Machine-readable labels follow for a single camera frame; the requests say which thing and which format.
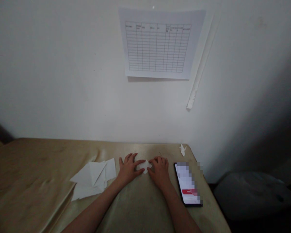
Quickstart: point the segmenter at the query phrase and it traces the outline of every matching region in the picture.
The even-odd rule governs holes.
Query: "beige tablecloth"
[[[100,141],[18,139],[0,148],[0,232],[61,232],[98,195],[71,202],[69,179],[89,161],[101,162],[137,152],[136,160],[162,155],[169,160],[178,194],[174,162],[195,162],[179,144],[132,144]],[[197,174],[203,207],[188,211],[203,232],[230,232],[203,175]],[[97,232],[173,232],[163,195],[148,174],[128,184],[115,198]]]

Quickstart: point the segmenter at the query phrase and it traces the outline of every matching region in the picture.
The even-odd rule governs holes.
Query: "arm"
[[[171,214],[172,222],[176,232],[200,232],[183,203],[181,202],[175,188],[171,184],[168,174],[168,160],[160,156],[150,160],[154,165],[155,172],[147,168],[150,177],[163,193]]]
[[[130,153],[125,157],[124,163],[120,158],[120,172],[112,184],[100,196],[90,204],[82,213],[77,216],[63,231],[62,233],[72,232],[94,232],[100,221],[102,220],[105,212],[109,208],[113,199],[135,177],[142,174],[144,169],[134,171],[138,164],[145,162],[145,160],[138,160],[134,162],[137,153]]]

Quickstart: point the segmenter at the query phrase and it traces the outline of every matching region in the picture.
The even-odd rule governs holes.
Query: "printed table chart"
[[[191,25],[125,22],[129,70],[183,72]]]

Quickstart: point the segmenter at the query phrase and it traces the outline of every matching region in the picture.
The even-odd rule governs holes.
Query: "person's left hand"
[[[143,169],[140,169],[138,171],[135,171],[135,167],[143,162],[145,160],[138,160],[134,162],[134,158],[136,157],[138,153],[130,153],[125,157],[125,160],[123,162],[122,158],[120,158],[120,172],[116,178],[116,181],[119,183],[119,185],[123,188],[128,183],[130,183],[134,178],[141,175],[144,171]]]

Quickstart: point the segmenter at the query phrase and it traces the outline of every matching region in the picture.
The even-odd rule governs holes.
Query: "phone screen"
[[[190,173],[189,166],[185,162],[175,163],[180,193],[183,203],[186,205],[200,205],[200,196],[195,187],[194,179]]]

